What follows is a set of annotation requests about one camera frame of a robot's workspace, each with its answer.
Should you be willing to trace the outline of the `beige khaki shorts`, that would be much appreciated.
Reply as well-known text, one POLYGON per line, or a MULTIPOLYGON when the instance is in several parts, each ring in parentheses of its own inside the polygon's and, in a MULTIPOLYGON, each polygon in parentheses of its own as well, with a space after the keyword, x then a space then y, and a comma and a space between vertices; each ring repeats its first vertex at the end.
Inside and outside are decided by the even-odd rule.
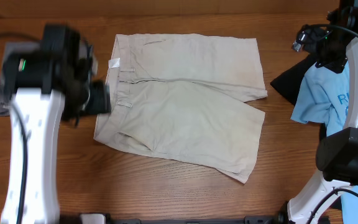
POLYGON ((247 182, 265 119, 249 102, 267 96, 255 39, 118 34, 106 83, 112 108, 96 141, 247 182))

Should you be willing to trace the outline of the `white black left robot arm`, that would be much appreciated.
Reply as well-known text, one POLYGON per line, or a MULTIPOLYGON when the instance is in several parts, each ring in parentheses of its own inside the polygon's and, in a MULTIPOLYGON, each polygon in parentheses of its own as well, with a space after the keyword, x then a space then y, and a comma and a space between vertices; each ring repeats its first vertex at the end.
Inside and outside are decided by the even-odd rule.
POLYGON ((111 110, 109 87, 80 34, 48 24, 37 49, 2 67, 11 120, 11 161, 2 223, 58 223, 57 140, 61 121, 111 110))

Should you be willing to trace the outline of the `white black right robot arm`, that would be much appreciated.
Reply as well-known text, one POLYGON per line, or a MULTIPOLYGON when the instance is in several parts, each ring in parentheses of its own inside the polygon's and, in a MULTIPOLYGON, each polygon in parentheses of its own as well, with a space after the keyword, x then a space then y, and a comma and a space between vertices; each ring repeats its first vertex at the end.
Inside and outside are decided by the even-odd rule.
POLYGON ((278 214, 277 223, 318 223, 343 194, 358 198, 358 1, 341 1, 327 16, 328 24, 304 25, 292 45, 317 56, 317 66, 349 66, 349 109, 344 127, 322 139, 316 151, 317 170, 301 192, 278 214))

